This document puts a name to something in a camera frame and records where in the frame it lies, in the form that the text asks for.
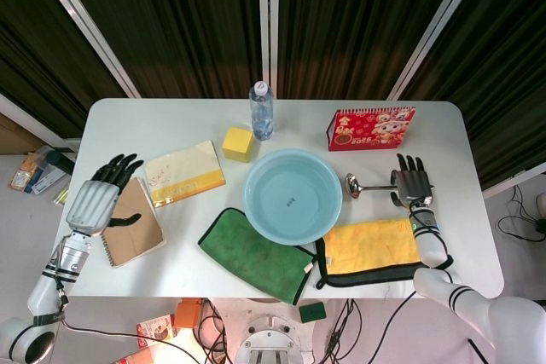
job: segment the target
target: green cloth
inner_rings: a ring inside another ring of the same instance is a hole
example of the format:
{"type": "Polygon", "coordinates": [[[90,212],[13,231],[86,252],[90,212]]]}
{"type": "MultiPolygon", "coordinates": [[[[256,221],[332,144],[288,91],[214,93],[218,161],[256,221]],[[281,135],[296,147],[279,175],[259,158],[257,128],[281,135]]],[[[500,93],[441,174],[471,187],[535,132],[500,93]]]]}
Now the green cloth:
{"type": "Polygon", "coordinates": [[[227,208],[199,240],[200,248],[229,272],[283,302],[296,304],[315,255],[279,245],[256,232],[245,214],[227,208]]]}

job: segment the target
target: light blue plastic basin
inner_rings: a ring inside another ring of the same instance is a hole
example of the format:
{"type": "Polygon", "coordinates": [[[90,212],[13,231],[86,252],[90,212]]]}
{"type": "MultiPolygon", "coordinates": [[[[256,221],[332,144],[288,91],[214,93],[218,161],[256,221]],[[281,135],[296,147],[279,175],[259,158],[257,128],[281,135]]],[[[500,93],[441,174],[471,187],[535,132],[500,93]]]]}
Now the light blue plastic basin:
{"type": "Polygon", "coordinates": [[[248,172],[243,204],[265,238],[303,245],[323,237],[340,215],[343,193],[334,170],[314,153],[283,149],[248,172]]]}

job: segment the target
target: yellow sponge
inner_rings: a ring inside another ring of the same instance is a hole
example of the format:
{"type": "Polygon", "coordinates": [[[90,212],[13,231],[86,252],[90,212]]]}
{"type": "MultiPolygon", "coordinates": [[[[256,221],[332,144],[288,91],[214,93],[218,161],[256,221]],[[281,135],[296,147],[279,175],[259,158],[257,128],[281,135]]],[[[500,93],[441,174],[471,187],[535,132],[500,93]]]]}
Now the yellow sponge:
{"type": "Polygon", "coordinates": [[[230,128],[225,135],[224,144],[222,144],[225,158],[241,162],[250,161],[253,142],[252,131],[230,128]]]}

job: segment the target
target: black wire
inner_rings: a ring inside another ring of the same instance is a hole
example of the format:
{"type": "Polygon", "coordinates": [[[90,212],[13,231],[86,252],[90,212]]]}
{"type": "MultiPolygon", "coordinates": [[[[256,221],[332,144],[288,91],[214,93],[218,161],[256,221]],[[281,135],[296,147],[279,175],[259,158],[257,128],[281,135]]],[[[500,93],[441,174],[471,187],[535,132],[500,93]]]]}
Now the black wire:
{"type": "Polygon", "coordinates": [[[343,308],[340,311],[340,315],[338,315],[337,320],[334,324],[334,330],[332,331],[332,334],[330,335],[330,339],[328,341],[328,347],[326,348],[326,353],[324,354],[324,357],[319,361],[319,364],[324,364],[328,359],[332,364],[338,363],[340,360],[343,360],[346,358],[355,348],[355,346],[358,343],[358,340],[360,339],[360,334],[362,333],[362,314],[360,312],[360,308],[358,307],[357,302],[354,301],[354,299],[348,299],[343,304],[343,308]],[[343,334],[343,331],[345,330],[347,321],[349,320],[349,317],[353,310],[356,309],[358,312],[358,319],[359,319],[359,328],[358,328],[358,335],[355,339],[354,343],[352,344],[351,348],[341,357],[338,357],[338,354],[340,353],[340,340],[341,335],[343,334]]]}
{"type": "Polygon", "coordinates": [[[211,360],[211,362],[216,363],[216,362],[214,361],[214,353],[213,353],[212,351],[214,350],[214,348],[215,348],[216,345],[218,344],[218,341],[220,340],[221,337],[222,337],[222,333],[219,333],[219,334],[218,334],[218,337],[216,337],[216,340],[214,340],[214,343],[212,343],[211,349],[208,350],[208,353],[206,353],[205,364],[206,364],[207,361],[209,361],[209,356],[211,355],[211,353],[212,353],[212,356],[211,356],[212,360],[211,360]]]}
{"type": "Polygon", "coordinates": [[[472,347],[472,350],[474,350],[474,352],[478,355],[478,357],[480,358],[481,362],[483,364],[489,364],[489,362],[487,362],[487,360],[485,359],[484,355],[481,353],[481,351],[479,350],[478,346],[476,345],[476,343],[474,342],[474,340],[472,340],[471,338],[467,338],[467,341],[468,343],[470,344],[470,347],[472,347]]]}
{"type": "Polygon", "coordinates": [[[515,234],[515,233],[512,233],[512,232],[509,232],[507,230],[504,230],[502,227],[501,227],[501,222],[505,219],[520,219],[524,222],[528,222],[528,223],[532,223],[532,224],[536,224],[537,223],[537,219],[532,217],[531,215],[529,215],[529,212],[527,212],[527,209],[523,206],[523,193],[521,192],[521,188],[517,185],[514,186],[514,191],[512,193],[512,198],[510,199],[509,202],[514,202],[516,204],[518,204],[520,206],[520,208],[518,209],[518,216],[512,216],[512,215],[508,215],[508,216],[505,216],[505,217],[501,217],[498,221],[497,221],[497,229],[500,230],[502,233],[504,234],[507,234],[509,236],[512,236],[513,238],[516,238],[518,240],[524,240],[524,241],[527,241],[527,242],[544,242],[546,240],[546,234],[543,235],[542,238],[540,239],[532,239],[532,238],[526,238],[524,236],[521,236],[519,234],[515,234]]]}
{"type": "Polygon", "coordinates": [[[523,217],[523,215],[521,214],[521,211],[525,212],[526,213],[526,216],[532,220],[533,222],[536,222],[537,219],[535,217],[532,217],[531,215],[529,215],[529,212],[527,212],[527,209],[523,206],[523,193],[521,192],[521,188],[519,185],[516,185],[514,187],[514,194],[515,194],[515,189],[518,189],[518,192],[520,193],[520,200],[514,200],[514,195],[512,195],[512,201],[515,202],[515,203],[518,203],[520,204],[520,216],[523,217]]]}
{"type": "Polygon", "coordinates": [[[377,347],[375,348],[375,351],[374,351],[374,354],[372,355],[372,358],[369,359],[368,361],[368,364],[371,364],[374,360],[375,360],[375,357],[377,356],[377,353],[379,353],[379,349],[381,348],[381,345],[383,344],[383,340],[385,339],[385,336],[386,336],[386,331],[389,329],[389,326],[391,325],[392,323],[392,319],[394,319],[394,316],[398,313],[398,311],[400,311],[400,309],[412,298],[414,297],[415,295],[415,292],[411,293],[397,308],[396,310],[394,310],[394,313],[392,313],[391,315],[391,318],[389,319],[389,321],[386,323],[386,326],[385,326],[385,330],[383,330],[383,334],[381,335],[381,339],[379,340],[379,343],[377,344],[377,347]]]}
{"type": "Polygon", "coordinates": [[[343,360],[345,357],[347,357],[354,350],[354,348],[357,346],[358,340],[360,339],[360,334],[362,333],[362,313],[360,312],[360,308],[358,307],[358,304],[354,300],[353,300],[353,303],[355,305],[355,308],[357,309],[358,320],[359,320],[357,338],[355,339],[355,341],[352,344],[351,348],[344,355],[339,357],[338,360],[343,360]]]}
{"type": "Polygon", "coordinates": [[[91,328],[82,328],[82,327],[74,327],[70,326],[66,321],[62,321],[62,325],[66,327],[68,330],[72,330],[73,332],[92,332],[94,334],[101,334],[102,336],[115,336],[115,337],[133,337],[133,338],[146,338],[147,340],[157,341],[158,343],[169,345],[175,349],[178,349],[182,351],[185,355],[187,355],[189,358],[191,358],[193,361],[195,361],[197,364],[200,364],[200,362],[197,361],[195,357],[193,357],[188,351],[183,349],[182,347],[175,345],[173,343],[169,343],[164,340],[159,340],[158,338],[153,337],[147,337],[147,336],[139,336],[138,334],[130,334],[128,332],[104,332],[103,330],[94,330],[91,328]]]}
{"type": "Polygon", "coordinates": [[[205,355],[207,357],[206,358],[207,360],[209,360],[208,357],[210,356],[210,361],[213,364],[218,364],[218,362],[214,358],[214,353],[224,353],[224,360],[222,362],[225,362],[227,360],[229,362],[229,364],[233,364],[233,361],[229,358],[228,347],[227,347],[227,343],[225,341],[226,334],[225,334],[224,321],[222,320],[222,317],[220,317],[220,314],[218,313],[218,311],[216,310],[216,308],[214,307],[214,305],[211,303],[211,301],[209,299],[205,299],[204,302],[203,302],[204,306],[207,305],[207,304],[210,307],[210,309],[212,310],[212,313],[210,315],[207,315],[207,316],[203,317],[200,320],[199,325],[197,326],[197,329],[195,329],[195,328],[193,329],[194,338],[197,341],[197,343],[199,344],[199,346],[203,349],[203,352],[205,353],[205,355]],[[218,338],[216,338],[216,340],[209,347],[209,346],[206,346],[203,343],[200,335],[201,335],[201,328],[202,328],[203,324],[205,323],[205,321],[210,320],[210,319],[213,319],[214,321],[219,320],[222,323],[222,331],[219,332],[218,338]]]}

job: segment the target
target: spiral notebook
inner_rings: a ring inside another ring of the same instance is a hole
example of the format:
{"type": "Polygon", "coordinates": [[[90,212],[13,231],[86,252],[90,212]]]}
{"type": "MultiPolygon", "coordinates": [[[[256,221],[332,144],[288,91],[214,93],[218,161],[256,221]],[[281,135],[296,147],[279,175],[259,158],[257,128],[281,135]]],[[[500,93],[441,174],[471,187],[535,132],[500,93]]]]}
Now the spiral notebook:
{"type": "Polygon", "coordinates": [[[138,178],[129,181],[119,196],[112,217],[127,218],[135,213],[142,215],[137,222],[130,226],[106,228],[102,233],[102,244],[115,268],[165,244],[152,203],[138,178]]]}
{"type": "Polygon", "coordinates": [[[338,110],[326,130],[328,150],[397,148],[414,115],[415,107],[338,110]]]}

